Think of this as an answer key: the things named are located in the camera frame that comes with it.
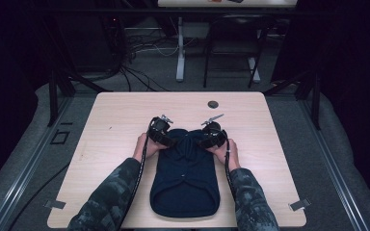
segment black chair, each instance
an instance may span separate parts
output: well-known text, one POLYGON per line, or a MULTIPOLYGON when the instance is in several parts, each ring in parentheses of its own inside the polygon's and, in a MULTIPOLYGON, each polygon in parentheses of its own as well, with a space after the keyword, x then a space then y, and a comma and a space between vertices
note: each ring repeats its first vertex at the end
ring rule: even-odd
POLYGON ((251 72, 250 88, 267 34, 275 24, 276 20, 273 17, 262 14, 226 14, 214 19, 210 24, 205 47, 206 60, 203 87, 206 88, 209 59, 213 55, 221 55, 244 57, 246 62, 248 62, 248 58, 255 58, 254 68, 210 69, 220 71, 248 70, 251 72))

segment light wood surface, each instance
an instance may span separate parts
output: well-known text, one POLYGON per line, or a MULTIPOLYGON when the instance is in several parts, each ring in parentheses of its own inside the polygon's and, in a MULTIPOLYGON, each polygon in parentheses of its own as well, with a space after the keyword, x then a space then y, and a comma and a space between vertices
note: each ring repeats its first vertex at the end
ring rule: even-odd
MULTIPOLYGON (((138 136, 151 119, 166 115, 171 128, 201 129, 202 122, 225 114, 216 121, 235 139, 242 167, 252 171, 262 186, 280 226, 305 225, 304 211, 293 212, 289 203, 299 200, 266 100, 260 92, 107 92, 100 93, 77 145, 57 200, 63 210, 52 209, 51 228, 67 227, 90 194, 131 157, 138 136), (215 100, 219 107, 207 103, 215 100)), ((224 166, 215 158, 221 194, 218 212, 204 218, 165 218, 149 205, 157 154, 145 162, 145 171, 123 228, 142 227, 232 227, 236 226, 234 202, 224 166)))
POLYGON ((235 3, 227 0, 215 2, 212 0, 158 0, 159 7, 179 7, 179 8, 294 8, 297 0, 244 0, 235 3))

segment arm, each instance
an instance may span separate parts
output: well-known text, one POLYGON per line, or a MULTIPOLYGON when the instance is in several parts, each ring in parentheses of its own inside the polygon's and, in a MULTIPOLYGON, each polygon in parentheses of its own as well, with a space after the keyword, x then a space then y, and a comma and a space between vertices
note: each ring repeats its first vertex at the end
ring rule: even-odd
MULTIPOLYGON (((242 168, 238 159, 236 143, 229 139, 230 180, 235 190, 236 221, 240 231, 245 230, 278 230, 278 222, 257 180, 250 170, 242 168)), ((225 163, 226 145, 207 149, 225 163)))
MULTIPOLYGON (((128 212, 128 203, 140 172, 146 134, 138 137, 132 158, 119 165, 92 193, 67 230, 118 230, 128 212)), ((148 140, 146 157, 153 155, 162 144, 148 140)))

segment camouflage jacket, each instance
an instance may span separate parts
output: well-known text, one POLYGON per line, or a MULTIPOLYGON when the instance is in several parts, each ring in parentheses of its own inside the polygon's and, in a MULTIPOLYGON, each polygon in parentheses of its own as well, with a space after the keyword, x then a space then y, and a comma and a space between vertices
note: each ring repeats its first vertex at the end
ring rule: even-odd
MULTIPOLYGON (((140 172, 140 163, 127 158, 92 193, 67 230, 119 230, 140 172)), ((235 189, 239 230, 278 230, 276 218, 262 188, 248 169, 230 172, 235 189)))

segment gray tape piece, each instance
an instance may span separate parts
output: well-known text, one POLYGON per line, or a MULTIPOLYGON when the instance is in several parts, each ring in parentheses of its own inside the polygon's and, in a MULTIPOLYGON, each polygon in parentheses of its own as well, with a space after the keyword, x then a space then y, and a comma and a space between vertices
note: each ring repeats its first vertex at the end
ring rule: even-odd
POLYGON ((305 209, 305 207, 309 206, 311 203, 308 199, 299 200, 294 202, 293 204, 289 204, 290 209, 293 211, 297 211, 299 209, 305 209))
POLYGON ((62 201, 57 201, 57 200, 47 200, 46 203, 44 203, 44 207, 49 208, 49 209, 62 209, 65 208, 65 203, 62 201))

